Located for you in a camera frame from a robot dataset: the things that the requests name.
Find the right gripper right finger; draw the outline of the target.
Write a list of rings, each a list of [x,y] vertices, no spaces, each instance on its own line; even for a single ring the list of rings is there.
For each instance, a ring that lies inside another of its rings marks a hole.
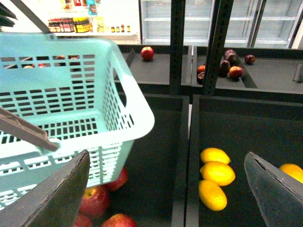
[[[249,187],[268,227],[303,225],[303,184],[253,152],[244,159]]]

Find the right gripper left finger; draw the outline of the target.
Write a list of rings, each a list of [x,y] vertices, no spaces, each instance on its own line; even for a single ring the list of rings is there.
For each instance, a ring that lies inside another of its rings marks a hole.
[[[0,212],[2,227],[71,227],[89,177],[87,150]]]

